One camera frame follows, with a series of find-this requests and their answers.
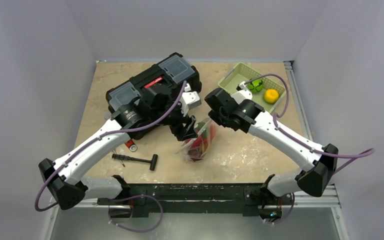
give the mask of red label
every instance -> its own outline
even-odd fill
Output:
[[[159,77],[155,78],[155,80],[153,80],[152,82],[146,84],[144,88],[147,89],[147,88],[151,87],[152,85],[158,83],[158,82],[161,81],[161,80],[163,80],[163,77],[162,77],[162,76],[159,76]]]

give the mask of green basket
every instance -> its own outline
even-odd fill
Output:
[[[218,86],[231,95],[237,92],[236,87],[241,82],[251,80],[260,75],[262,74],[252,67],[246,65],[245,63],[239,62],[230,72],[226,74],[225,77],[218,81]],[[267,77],[262,78],[262,84],[264,88],[259,93],[253,93],[252,100],[262,106],[269,113],[272,113],[286,95],[285,87]],[[274,104],[269,104],[263,99],[263,95],[267,89],[275,89],[280,95],[279,99]]]

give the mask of yellow fruit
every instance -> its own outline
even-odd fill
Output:
[[[263,98],[266,103],[275,104],[276,101],[279,99],[279,93],[274,89],[268,89],[267,91],[265,91]]]

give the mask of beige marble surface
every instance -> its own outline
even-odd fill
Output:
[[[109,111],[105,99],[107,90],[127,81],[130,77],[150,67],[152,63],[98,63],[91,85],[86,107],[76,139],[76,146],[95,133],[105,122]],[[202,82],[202,105],[192,109],[197,121],[207,118],[210,108],[204,97],[217,88],[218,81],[233,68],[235,63],[194,62]],[[283,63],[249,63],[262,74],[275,73],[287,79]],[[275,111],[282,111],[285,99]],[[302,134],[299,116],[291,97],[288,110],[280,120],[292,130]],[[158,154],[155,171],[149,164],[125,161],[123,167],[118,160],[105,156],[87,172],[89,177],[123,176],[128,183],[251,183],[263,182],[271,174],[283,174],[298,166],[282,152],[250,134],[216,126],[217,134],[205,158],[190,162],[175,154],[181,146],[171,134],[168,126],[160,126],[141,140],[135,140],[138,150],[131,152],[124,144],[117,152],[132,157],[151,159]]]

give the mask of toolbox lid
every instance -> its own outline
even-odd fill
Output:
[[[176,84],[182,82],[195,73],[191,64],[186,59],[178,55],[168,58],[158,64],[158,66],[170,75]]]
[[[126,84],[123,84],[116,90],[110,92],[109,95],[111,96],[111,99],[108,103],[114,110],[117,110],[122,105],[129,104],[133,98],[141,96],[131,82],[126,82]]]

